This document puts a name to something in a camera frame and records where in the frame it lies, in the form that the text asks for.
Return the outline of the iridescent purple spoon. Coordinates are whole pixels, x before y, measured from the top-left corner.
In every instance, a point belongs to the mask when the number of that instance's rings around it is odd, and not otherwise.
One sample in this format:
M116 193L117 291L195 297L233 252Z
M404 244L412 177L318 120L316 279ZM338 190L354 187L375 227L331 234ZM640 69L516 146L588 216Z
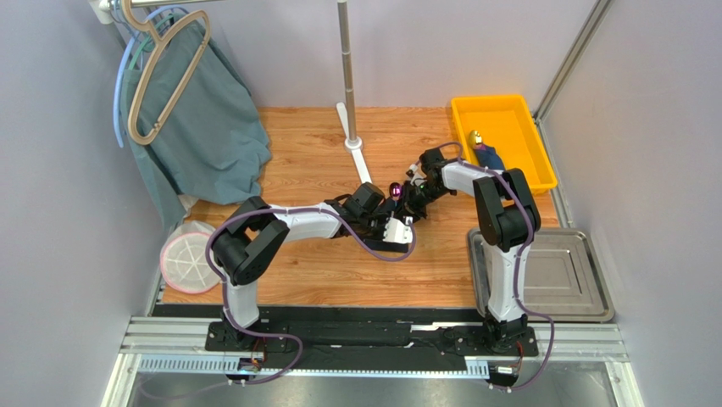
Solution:
M403 196L403 185L398 182L393 182L389 186L390 198L394 201L398 201Z

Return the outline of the black paper napkin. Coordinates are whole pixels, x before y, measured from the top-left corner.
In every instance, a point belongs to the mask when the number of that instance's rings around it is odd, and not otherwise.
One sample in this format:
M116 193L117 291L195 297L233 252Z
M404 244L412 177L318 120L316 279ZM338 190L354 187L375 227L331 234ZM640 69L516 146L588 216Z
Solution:
M346 226L341 226L338 237L357 237L373 251L407 254L414 244L414 217L396 217L393 212L363 215L358 218L346 216Z

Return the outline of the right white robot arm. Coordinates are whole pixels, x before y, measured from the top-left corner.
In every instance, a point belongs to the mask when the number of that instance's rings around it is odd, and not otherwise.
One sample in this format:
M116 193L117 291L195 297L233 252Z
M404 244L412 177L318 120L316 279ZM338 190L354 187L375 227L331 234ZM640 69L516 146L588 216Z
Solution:
M482 307L484 346L494 354L515 348L527 333L529 312L523 282L530 245L540 228L540 215L522 170L492 170L441 149L425 150L406 172L397 214L420 220L429 204L464 192L475 200L485 251L489 294Z

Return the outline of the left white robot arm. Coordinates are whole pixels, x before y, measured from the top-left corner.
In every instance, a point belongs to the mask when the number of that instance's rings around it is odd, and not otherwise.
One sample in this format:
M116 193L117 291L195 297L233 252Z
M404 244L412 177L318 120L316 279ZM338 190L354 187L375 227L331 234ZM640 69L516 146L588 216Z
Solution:
M405 255L414 235L396 218L396 201L370 182L351 194L305 207L281 207L255 196L209 238L205 258L223 285L224 333L214 339L247 350L263 335L248 328L259 318L258 280L285 243L352 237L369 253L388 260Z

